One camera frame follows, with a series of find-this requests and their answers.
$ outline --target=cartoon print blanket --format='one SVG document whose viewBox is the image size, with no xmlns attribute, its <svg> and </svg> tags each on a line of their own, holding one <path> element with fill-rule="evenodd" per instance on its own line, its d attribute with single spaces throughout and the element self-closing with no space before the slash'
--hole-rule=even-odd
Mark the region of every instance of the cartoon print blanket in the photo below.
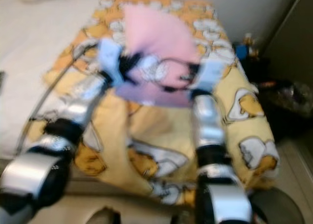
<svg viewBox="0 0 313 224">
<path fill-rule="evenodd" d="M 101 0 L 91 20 L 44 75 L 46 83 L 51 84 L 94 39 L 112 37 L 124 44 L 122 8 L 128 3 L 178 16 L 188 25 L 202 57 L 228 63 L 214 95 L 223 113 L 233 167 L 246 189 L 273 186 L 280 163 L 273 136 L 216 11 L 207 2 Z M 64 94 L 97 70 L 96 55 L 95 48 L 88 49 L 72 64 L 30 119 L 28 140 L 36 140 L 44 124 L 56 117 L 56 109 L 67 102 Z M 111 90 L 95 110 L 74 162 L 87 175 L 134 194 L 193 205 L 197 168 L 189 119 L 189 109 L 141 106 Z"/>
</svg>

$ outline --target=pink cloth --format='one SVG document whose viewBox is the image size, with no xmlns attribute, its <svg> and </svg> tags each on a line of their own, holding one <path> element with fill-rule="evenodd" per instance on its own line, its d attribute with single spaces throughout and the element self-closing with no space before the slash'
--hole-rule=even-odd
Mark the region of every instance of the pink cloth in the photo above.
<svg viewBox="0 0 313 224">
<path fill-rule="evenodd" d="M 116 94 L 145 105 L 188 107 L 187 91 L 169 93 L 161 87 L 187 86 L 188 82 L 180 79 L 189 74 L 186 65 L 170 61 L 147 67 L 147 63 L 156 58 L 199 63 L 200 55 L 188 27 L 173 15 L 145 6 L 128 5 L 124 12 L 126 49 L 131 54 L 142 52 L 146 58 L 129 72 L 139 84 L 126 82 L 116 89 Z"/>
</svg>

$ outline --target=cartoon duck print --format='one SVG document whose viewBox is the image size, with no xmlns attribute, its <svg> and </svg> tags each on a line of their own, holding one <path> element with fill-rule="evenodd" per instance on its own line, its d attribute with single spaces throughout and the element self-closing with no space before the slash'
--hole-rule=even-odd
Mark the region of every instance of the cartoon duck print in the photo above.
<svg viewBox="0 0 313 224">
<path fill-rule="evenodd" d="M 173 183 L 166 181 L 149 181 L 152 186 L 151 197 L 160 199 L 161 203 L 190 204 L 194 203 L 196 186 L 193 183 Z"/>
<path fill-rule="evenodd" d="M 239 143 L 240 151 L 247 167 L 259 176 L 266 171 L 273 171 L 278 167 L 280 159 L 272 140 L 263 142 L 258 137 L 249 137 Z"/>
<path fill-rule="evenodd" d="M 264 112 L 255 94 L 244 88 L 237 90 L 228 119 L 236 121 L 262 116 Z"/>
<path fill-rule="evenodd" d="M 188 158 L 175 151 L 133 141 L 128 155 L 135 169 L 146 178 L 159 178 L 182 167 Z"/>
</svg>

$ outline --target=orange cartoon figure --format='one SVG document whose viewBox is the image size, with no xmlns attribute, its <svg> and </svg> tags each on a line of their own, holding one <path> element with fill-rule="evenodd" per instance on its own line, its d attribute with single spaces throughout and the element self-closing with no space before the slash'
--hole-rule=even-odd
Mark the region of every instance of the orange cartoon figure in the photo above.
<svg viewBox="0 0 313 224">
<path fill-rule="evenodd" d="M 127 101 L 127 110 L 128 110 L 128 115 L 131 116 L 133 114 L 135 114 L 136 112 L 139 111 L 139 109 L 142 107 L 142 105 L 136 103 L 136 102 L 131 102 L 131 101 Z"/>
<path fill-rule="evenodd" d="M 74 159 L 75 165 L 89 176 L 97 176 L 107 169 L 101 154 L 81 142 Z"/>
<path fill-rule="evenodd" d="M 83 31 L 88 37 L 99 39 L 107 34 L 108 29 L 104 21 L 93 18 L 89 20 L 87 25 L 83 28 Z"/>
<path fill-rule="evenodd" d="M 247 89 L 239 89 L 228 113 L 228 119 L 236 121 L 260 116 L 264 116 L 264 112 L 256 96 Z"/>
<path fill-rule="evenodd" d="M 66 47 L 53 65 L 53 69 L 61 70 L 73 61 L 73 44 Z"/>
<path fill-rule="evenodd" d="M 128 148 L 128 156 L 134 168 L 145 178 L 153 177 L 159 169 L 152 156 L 137 152 L 132 147 Z"/>
</svg>

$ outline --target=white cartoon figure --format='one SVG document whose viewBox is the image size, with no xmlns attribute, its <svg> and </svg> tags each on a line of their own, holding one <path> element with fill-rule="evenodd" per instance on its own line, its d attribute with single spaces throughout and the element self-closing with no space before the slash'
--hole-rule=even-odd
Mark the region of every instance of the white cartoon figure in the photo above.
<svg viewBox="0 0 313 224">
<path fill-rule="evenodd" d="M 134 3 L 132 3 L 131 1 L 123 1 L 123 2 L 118 4 L 118 9 L 124 10 L 125 5 L 134 5 Z"/>
<path fill-rule="evenodd" d="M 183 3 L 182 3 L 182 2 L 177 1 L 177 0 L 173 0 L 170 5 L 164 6 L 164 7 L 161 9 L 161 11 L 163 11 L 163 12 L 165 12 L 165 13 L 169 13 L 169 12 L 171 12 L 171 11 L 172 11 L 172 12 L 178 11 L 178 10 L 182 9 L 182 7 L 183 7 Z"/>
<path fill-rule="evenodd" d="M 34 118 L 31 121 L 46 121 L 54 122 L 58 119 L 59 112 L 65 109 L 70 95 L 62 95 L 58 97 L 57 95 L 50 93 L 49 97 L 45 100 L 42 107 L 39 109 Z"/>
<path fill-rule="evenodd" d="M 96 62 L 97 59 L 96 45 L 98 44 L 98 42 L 99 41 L 97 39 L 90 38 L 79 43 L 79 45 L 76 46 L 73 50 L 74 59 L 79 58 L 81 60 L 84 60 L 88 64 Z"/>
<path fill-rule="evenodd" d="M 239 147 L 249 169 L 267 177 L 277 174 L 280 159 L 272 140 L 264 143 L 258 137 L 250 137 L 240 142 Z"/>
<path fill-rule="evenodd" d="M 210 32 L 208 30 L 203 31 L 203 36 L 209 40 L 209 41 L 214 41 L 220 38 L 220 34 L 218 32 Z"/>
<path fill-rule="evenodd" d="M 207 58 L 211 52 L 211 46 L 207 40 L 194 39 L 195 45 L 198 48 L 202 58 Z"/>
<path fill-rule="evenodd" d="M 124 32 L 114 32 L 112 35 L 112 39 L 119 45 L 125 45 L 126 37 Z"/>
<path fill-rule="evenodd" d="M 219 25 L 217 20 L 196 20 L 193 22 L 193 26 L 196 30 L 200 31 L 208 30 L 211 32 L 224 32 L 224 29 Z"/>
<path fill-rule="evenodd" d="M 207 5 L 205 8 L 206 8 L 207 12 L 211 12 L 213 14 L 214 19 L 217 19 L 217 12 L 216 12 L 216 9 L 214 7 Z"/>
<path fill-rule="evenodd" d="M 192 11 L 200 11 L 200 12 L 205 12 L 206 11 L 206 7 L 204 5 L 191 5 L 191 6 L 189 6 L 189 8 Z"/>
<path fill-rule="evenodd" d="M 149 7 L 155 10 L 160 10 L 162 8 L 162 3 L 157 0 L 152 0 Z"/>
<path fill-rule="evenodd" d="M 86 23 L 83 30 L 88 37 L 99 39 L 105 34 L 107 28 L 101 20 L 101 15 L 97 15 L 97 18 L 92 18 Z"/>
<path fill-rule="evenodd" d="M 149 55 L 138 63 L 142 78 L 147 82 L 161 81 L 168 72 L 166 63 L 159 64 L 157 56 Z"/>
<path fill-rule="evenodd" d="M 101 0 L 99 2 L 98 9 L 107 9 L 113 6 L 114 1 L 113 0 Z"/>
<path fill-rule="evenodd" d="M 177 11 L 177 10 L 182 9 L 183 3 L 181 1 L 178 1 L 178 0 L 173 0 L 169 7 L 171 10 Z"/>
<path fill-rule="evenodd" d="M 96 152 L 101 152 L 103 147 L 100 142 L 100 137 L 97 134 L 92 122 L 89 123 L 86 127 L 86 130 L 83 134 L 83 143 L 89 148 L 94 149 Z"/>
<path fill-rule="evenodd" d="M 195 185 L 192 183 L 171 183 L 150 181 L 152 186 L 151 197 L 159 198 L 164 204 L 192 203 Z"/>
<path fill-rule="evenodd" d="M 135 169 L 144 177 L 159 178 L 182 167 L 188 158 L 175 151 L 134 141 L 128 155 Z"/>
<path fill-rule="evenodd" d="M 125 30 L 125 22 L 123 20 L 115 20 L 110 23 L 109 27 L 114 32 L 122 32 Z"/>
<path fill-rule="evenodd" d="M 231 65 L 235 62 L 236 55 L 231 44 L 226 40 L 220 39 L 212 43 L 212 52 L 209 55 L 209 59 L 222 59 L 226 64 Z"/>
<path fill-rule="evenodd" d="M 228 113 L 228 119 L 245 120 L 258 116 L 264 116 L 264 112 L 255 94 L 247 89 L 239 89 Z"/>
</svg>

